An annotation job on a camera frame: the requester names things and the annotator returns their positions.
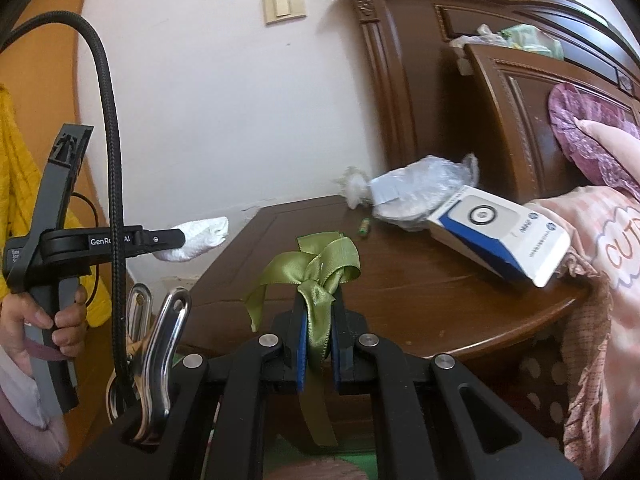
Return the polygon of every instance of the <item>wooden table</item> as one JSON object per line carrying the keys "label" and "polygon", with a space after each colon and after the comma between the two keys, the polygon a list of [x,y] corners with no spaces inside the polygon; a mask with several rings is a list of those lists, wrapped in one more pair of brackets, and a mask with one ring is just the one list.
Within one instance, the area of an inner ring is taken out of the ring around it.
{"label": "wooden table", "polygon": [[[360,253],[362,275],[342,287],[345,306],[367,317],[370,332],[421,357],[450,352],[467,363],[488,359],[496,368],[496,350],[529,338],[589,293],[577,280],[553,279],[543,289],[511,285],[433,240],[427,231],[409,233],[372,221],[369,237],[362,239],[358,228],[368,215],[363,208],[348,209],[339,196],[261,209],[191,290],[193,309],[182,345],[218,356],[254,336],[241,298],[276,254],[298,250],[297,236],[322,231],[344,232]],[[275,314],[291,308],[295,291],[293,285],[268,288],[261,333],[268,332]],[[302,415],[291,413],[294,399],[273,402],[290,422],[288,429],[278,431],[313,451]],[[327,405],[338,440],[348,441],[345,448],[371,445],[367,399],[328,392]]]}

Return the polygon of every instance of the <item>silver screw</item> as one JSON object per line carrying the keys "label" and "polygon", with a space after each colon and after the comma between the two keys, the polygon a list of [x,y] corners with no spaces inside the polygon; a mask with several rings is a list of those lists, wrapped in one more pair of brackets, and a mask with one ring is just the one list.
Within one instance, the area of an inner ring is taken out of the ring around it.
{"label": "silver screw", "polygon": [[358,341],[362,346],[375,346],[380,342],[380,339],[375,334],[362,334]]}
{"label": "silver screw", "polygon": [[186,368],[197,368],[202,364],[202,356],[200,354],[189,354],[182,360],[182,364]]}
{"label": "silver screw", "polygon": [[456,360],[449,354],[436,355],[434,362],[438,368],[442,368],[443,370],[451,370],[456,364]]}
{"label": "silver screw", "polygon": [[264,334],[260,336],[260,339],[258,339],[258,342],[262,346],[266,346],[267,348],[270,348],[278,344],[278,336],[276,336],[275,334]]}

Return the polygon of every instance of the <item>purple lace fabric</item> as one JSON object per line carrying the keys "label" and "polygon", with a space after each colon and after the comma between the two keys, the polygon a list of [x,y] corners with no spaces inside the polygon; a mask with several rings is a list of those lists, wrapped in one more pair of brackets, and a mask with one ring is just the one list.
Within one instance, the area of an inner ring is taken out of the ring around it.
{"label": "purple lace fabric", "polygon": [[625,168],[596,140],[582,133],[574,118],[615,126],[640,139],[635,124],[625,119],[622,108],[592,94],[580,92],[571,83],[554,86],[548,101],[549,118],[564,156],[596,186],[630,192],[640,202],[640,186]]}

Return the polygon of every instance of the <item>person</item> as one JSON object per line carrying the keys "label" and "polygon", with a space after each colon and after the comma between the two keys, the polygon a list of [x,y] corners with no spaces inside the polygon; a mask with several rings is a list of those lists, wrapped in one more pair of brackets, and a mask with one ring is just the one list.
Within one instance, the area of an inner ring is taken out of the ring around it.
{"label": "person", "polygon": [[30,323],[41,329],[55,326],[53,342],[64,356],[74,358],[84,349],[86,299],[86,290],[80,286],[74,304],[60,310],[54,319],[26,292],[7,294],[0,303],[2,451],[7,453],[7,448],[17,444],[24,455],[20,459],[33,462],[35,470],[50,470],[50,478],[55,478],[58,463],[66,453],[68,436],[63,417],[50,417],[42,409],[30,362],[30,355],[37,355],[42,348],[25,338],[24,325]]}

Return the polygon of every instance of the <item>finger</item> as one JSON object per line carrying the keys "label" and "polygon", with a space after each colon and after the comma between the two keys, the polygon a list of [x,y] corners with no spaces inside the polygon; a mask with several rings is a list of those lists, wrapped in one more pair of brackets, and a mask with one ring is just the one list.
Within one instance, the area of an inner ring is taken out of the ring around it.
{"label": "finger", "polygon": [[60,351],[67,357],[78,357],[84,350],[84,341],[76,345],[60,347]]}
{"label": "finger", "polygon": [[53,326],[53,320],[26,292],[16,294],[12,301],[3,301],[2,316],[16,324],[22,324],[26,321],[38,328],[51,328]]}
{"label": "finger", "polygon": [[86,335],[86,323],[82,323],[79,326],[69,326],[66,328],[59,328],[53,334],[51,334],[52,341],[60,348],[63,346],[72,346],[84,341]]}
{"label": "finger", "polygon": [[74,303],[64,310],[56,313],[56,326],[64,328],[66,326],[78,326],[86,319],[86,307],[84,304]]}
{"label": "finger", "polygon": [[86,289],[84,288],[84,286],[79,285],[78,290],[76,290],[76,303],[84,305],[86,303],[86,298]]}

